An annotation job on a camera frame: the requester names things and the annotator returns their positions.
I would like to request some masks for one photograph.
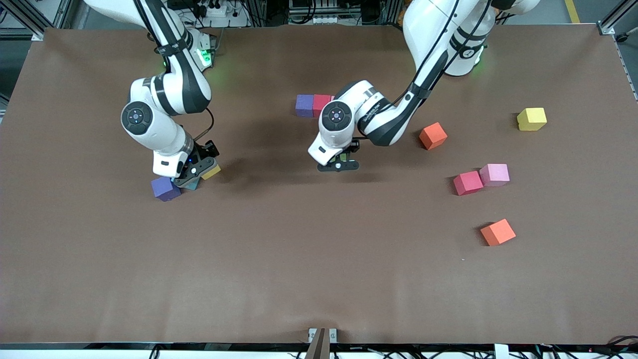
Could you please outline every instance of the purple cube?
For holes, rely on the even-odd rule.
[[[506,164],[487,164],[478,173],[485,187],[500,187],[510,181]]]
[[[173,184],[168,177],[160,177],[151,181],[153,194],[155,198],[161,199],[163,202],[170,201],[182,194],[179,188]]]
[[[297,95],[295,111],[299,117],[313,117],[313,95]]]

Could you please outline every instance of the yellow cube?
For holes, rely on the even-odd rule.
[[[208,172],[202,174],[200,177],[203,180],[207,180],[207,179],[213,177],[214,175],[216,175],[219,171],[221,171],[221,168],[219,168],[219,165],[217,165],[217,166],[209,169]]]
[[[516,119],[519,123],[519,130],[521,131],[538,131],[547,123],[545,109],[542,107],[525,109],[516,116]]]

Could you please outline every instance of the yellow floor line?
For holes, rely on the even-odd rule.
[[[567,6],[567,12],[569,13],[569,19],[572,21],[572,24],[580,24],[581,20],[578,18],[574,0],[565,0],[565,6]]]

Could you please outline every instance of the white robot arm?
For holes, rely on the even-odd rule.
[[[103,15],[145,27],[165,59],[165,73],[133,82],[121,115],[126,132],[153,150],[153,172],[183,187],[215,168],[219,153],[214,144],[200,146],[171,118],[203,112],[211,102],[202,74],[211,66],[210,35],[185,28],[163,0],[84,1]]]
[[[403,19],[403,34],[414,58],[416,74],[406,91],[390,103],[370,82],[344,87],[322,110],[319,134],[308,153],[321,171],[356,169],[338,156],[356,150],[355,127],[377,146],[390,146],[403,135],[410,118],[447,73],[465,75],[478,63],[494,26],[491,6],[523,13],[540,0],[414,0]]]

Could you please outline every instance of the brown table surface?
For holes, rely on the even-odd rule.
[[[47,31],[1,128],[0,341],[603,343],[638,332],[638,107],[595,26],[497,26],[357,172],[306,153],[298,93],[414,73],[392,27],[228,30],[207,72],[222,172],[172,202],[122,130],[131,82],[161,71],[143,31]],[[520,132],[515,116],[545,107]],[[191,133],[206,114],[177,118]],[[440,121],[432,151],[417,132]],[[453,194],[507,163],[512,181]],[[517,237],[487,247],[507,218]]]

